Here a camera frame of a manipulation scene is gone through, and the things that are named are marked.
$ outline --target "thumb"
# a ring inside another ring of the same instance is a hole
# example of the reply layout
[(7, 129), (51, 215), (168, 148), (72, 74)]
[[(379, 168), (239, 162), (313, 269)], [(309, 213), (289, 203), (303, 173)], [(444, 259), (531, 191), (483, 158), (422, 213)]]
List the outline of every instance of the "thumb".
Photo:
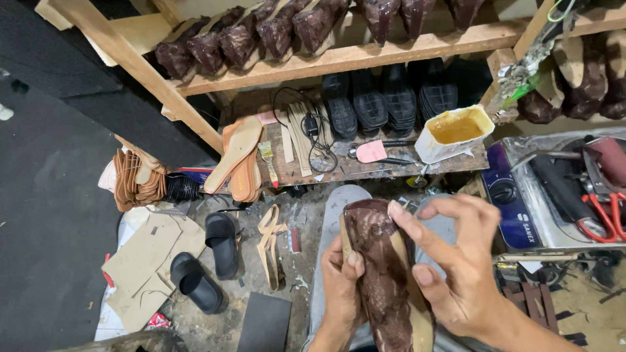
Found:
[(350, 281), (357, 281), (363, 273), (365, 273), (365, 259), (361, 253), (352, 251), (341, 266), (341, 274)]
[(428, 264), (415, 264), (413, 277), (441, 321), (454, 321), (458, 304), (450, 294), (450, 288), (437, 270)]

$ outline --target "wooden workbench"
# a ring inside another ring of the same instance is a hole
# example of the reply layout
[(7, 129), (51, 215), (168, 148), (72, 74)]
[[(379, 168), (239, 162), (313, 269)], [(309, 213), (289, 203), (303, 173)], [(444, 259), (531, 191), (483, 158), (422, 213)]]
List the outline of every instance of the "wooden workbench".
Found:
[[(279, 185), (306, 185), (315, 184), (321, 182), (336, 182), (346, 180), (359, 180), (359, 179), (380, 179), (383, 177), (404, 177), (418, 175), (421, 171), (420, 166), (413, 165), (391, 165), (386, 163), (360, 163), (357, 160), (350, 159), (349, 157), (337, 156), (337, 168), (331, 173), (324, 175), (321, 181), (317, 181), (314, 177), (319, 176), (319, 173), (313, 172), (312, 175), (302, 177), (300, 173), (300, 166), (298, 163), (298, 156), (295, 154), (295, 146), (292, 146), (294, 161), (285, 163), (285, 150), (282, 146), (282, 135), (280, 134), (280, 125), (278, 123), (271, 123), (265, 126), (267, 129), (267, 139), (272, 142), (272, 153), (274, 157), (272, 163), (274, 169), (278, 175)], [(354, 143), (365, 143), (370, 140), (380, 138), (382, 140), (416, 140), (419, 136), (419, 132), (413, 132), (406, 138), (389, 138), (381, 131), (374, 138), (364, 138), (360, 135), (354, 140)], [(410, 145), (408, 147), (393, 147), (386, 148), (389, 157), (396, 157), (405, 160), (418, 161), (419, 157), (415, 148)], [(428, 174), (456, 172), (456, 171), (468, 171), (479, 170), (488, 168), (487, 154), (484, 145), (478, 145), (472, 149), (470, 155), (457, 155), (442, 162), (434, 163), (428, 167)], [(261, 177), (263, 184), (261, 187), (272, 187), (270, 181), (269, 172), (267, 170), (267, 164), (261, 159), (260, 154), (257, 156), (257, 163), (259, 163), (259, 169), (261, 171)], [(382, 169), (391, 168), (387, 171), (377, 171)]]

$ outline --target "electric cable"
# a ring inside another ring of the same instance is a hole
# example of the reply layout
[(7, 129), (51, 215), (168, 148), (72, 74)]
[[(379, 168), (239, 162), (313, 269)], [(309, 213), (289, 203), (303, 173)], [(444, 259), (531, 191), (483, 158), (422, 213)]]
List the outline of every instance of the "electric cable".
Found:
[[(309, 102), (309, 104), (313, 107), (313, 109), (315, 110), (314, 113), (309, 113), (308, 115), (310, 115), (312, 118), (316, 119), (317, 122), (317, 126), (319, 129), (319, 132), (317, 134), (317, 138), (314, 138), (313, 136), (307, 136), (311, 142), (311, 149), (309, 150), (309, 156), (308, 156), (308, 160), (309, 160), (309, 167), (311, 170), (317, 172), (317, 173), (327, 173), (327, 172), (333, 172), (336, 168), (337, 168), (337, 155), (335, 155), (335, 153), (332, 152), (331, 148), (332, 146), (335, 144), (335, 138), (332, 135), (331, 132), (331, 137), (332, 137), (332, 143), (330, 145), (328, 145), (325, 141), (326, 141), (326, 123), (330, 123), (330, 121), (325, 118), (321, 111), (320, 108), (317, 106), (317, 103), (315, 103), (315, 101), (313, 99), (311, 99), (309, 96), (307, 96), (306, 94), (304, 94), (302, 91), (291, 88), (291, 87), (281, 87), (280, 89), (278, 89), (276, 91), (276, 93), (274, 93), (274, 97), (272, 99), (272, 113), (274, 114), (274, 118), (276, 119), (276, 122), (280, 123), (282, 126), (287, 128), (287, 125), (285, 125), (284, 123), (282, 123), (278, 117), (276, 116), (276, 97), (278, 96), (278, 94), (281, 91), (284, 90), (289, 90), (289, 91), (294, 91), (296, 93), (298, 93), (301, 97), (303, 97), (305, 100), (307, 100)], [(291, 121), (291, 119), (289, 118), (289, 110), (287, 110), (287, 119), (289, 121)], [(302, 119), (302, 121), (300, 121), (300, 130), (302, 131), (302, 133), (306, 136), (307, 133), (304, 130), (304, 120), (305, 118)], [(323, 155), (328, 155), (328, 157), (330, 157), (330, 159), (332, 159), (332, 163), (333, 166), (332, 168), (330, 168), (329, 170), (326, 171), (322, 171), (322, 170), (318, 170), (317, 168), (315, 168), (313, 166), (313, 164), (311, 163), (311, 155), (313, 154), (313, 150), (317, 149), (320, 152), (322, 152)]]

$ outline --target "black slide sandal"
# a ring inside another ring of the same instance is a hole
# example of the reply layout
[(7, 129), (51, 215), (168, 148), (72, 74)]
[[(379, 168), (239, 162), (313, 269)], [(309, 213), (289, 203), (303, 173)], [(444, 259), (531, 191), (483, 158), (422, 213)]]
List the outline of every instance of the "black slide sandal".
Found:
[(215, 314), (222, 303), (222, 290), (191, 253), (178, 253), (170, 265), (172, 282), (204, 314)]
[(226, 214), (212, 213), (204, 220), (204, 225), (207, 229), (204, 243), (213, 249), (215, 274), (220, 280), (228, 280), (239, 267), (235, 224)]

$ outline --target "fingernail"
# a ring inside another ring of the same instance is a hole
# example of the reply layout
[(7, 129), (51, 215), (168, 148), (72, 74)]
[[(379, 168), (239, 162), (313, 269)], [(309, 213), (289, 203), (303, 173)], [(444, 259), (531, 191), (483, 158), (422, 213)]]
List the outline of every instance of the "fingernail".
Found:
[(392, 200), (389, 202), (389, 206), (387, 206), (387, 215), (394, 217), (395, 215), (400, 214), (403, 210), (404, 209), (402, 209), (402, 205), (400, 205), (400, 203)]
[(433, 273), (425, 267), (418, 267), (415, 269), (415, 278), (418, 284), (422, 286), (430, 286), (434, 282)]
[(348, 264), (350, 264), (350, 266), (355, 266), (356, 265), (356, 254), (354, 252), (350, 253), (350, 255), (348, 256)]
[(422, 207), (422, 208), (420, 208), (418, 210), (418, 216), (420, 218), (422, 218), (422, 219), (425, 218), (425, 217), (431, 217), (431, 216), (433, 216), (433, 212), (434, 211), (435, 210), (433, 208), (425, 206), (425, 207)]

